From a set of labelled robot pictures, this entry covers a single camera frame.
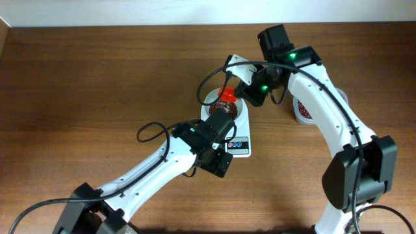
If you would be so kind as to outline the clear plastic food container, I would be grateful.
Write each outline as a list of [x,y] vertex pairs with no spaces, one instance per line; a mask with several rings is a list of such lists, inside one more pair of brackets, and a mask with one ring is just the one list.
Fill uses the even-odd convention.
[[310,113],[296,97],[293,97],[293,109],[295,119],[299,124],[315,125],[315,121],[312,119]]

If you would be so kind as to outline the orange plastic measuring scoop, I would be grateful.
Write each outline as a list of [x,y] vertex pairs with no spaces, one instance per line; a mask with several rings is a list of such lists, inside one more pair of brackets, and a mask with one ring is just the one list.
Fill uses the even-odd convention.
[[235,89],[230,86],[220,88],[220,90],[218,91],[218,97],[220,98],[220,100],[229,103],[235,103],[237,101],[237,97],[235,96]]

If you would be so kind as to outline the white digital kitchen scale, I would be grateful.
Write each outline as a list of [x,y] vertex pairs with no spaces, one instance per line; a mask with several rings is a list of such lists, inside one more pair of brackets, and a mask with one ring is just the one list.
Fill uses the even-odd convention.
[[240,121],[234,120],[234,123],[237,126],[237,131],[234,138],[232,138],[234,130],[231,128],[226,137],[226,140],[231,140],[228,143],[221,145],[226,152],[232,154],[236,158],[249,157],[252,152],[250,123],[246,103],[244,105],[243,113],[240,117],[242,118]]

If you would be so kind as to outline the red adzuki beans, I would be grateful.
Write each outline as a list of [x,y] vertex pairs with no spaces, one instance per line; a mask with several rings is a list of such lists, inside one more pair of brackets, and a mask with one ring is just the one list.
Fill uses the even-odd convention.
[[209,114],[213,114],[216,109],[223,110],[225,113],[230,115],[233,120],[237,117],[238,114],[238,108],[235,103],[221,99],[209,107]]

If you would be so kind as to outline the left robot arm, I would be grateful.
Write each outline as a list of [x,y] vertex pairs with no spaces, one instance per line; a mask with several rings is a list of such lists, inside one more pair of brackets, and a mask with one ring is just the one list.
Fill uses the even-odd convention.
[[127,233],[138,209],[165,184],[192,167],[224,177],[232,154],[221,146],[237,127],[230,115],[214,111],[206,120],[163,127],[166,140],[147,159],[97,189],[77,187],[54,227],[54,233]]

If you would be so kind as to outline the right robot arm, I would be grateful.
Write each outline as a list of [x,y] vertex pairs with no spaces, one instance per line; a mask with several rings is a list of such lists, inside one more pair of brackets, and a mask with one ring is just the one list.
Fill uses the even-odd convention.
[[265,29],[257,39],[264,61],[231,55],[226,62],[240,78],[235,95],[260,107],[282,88],[305,107],[332,156],[322,176],[328,203],[313,232],[355,232],[360,214],[392,188],[397,145],[390,136],[376,136],[354,114],[311,46],[295,47],[283,25]]

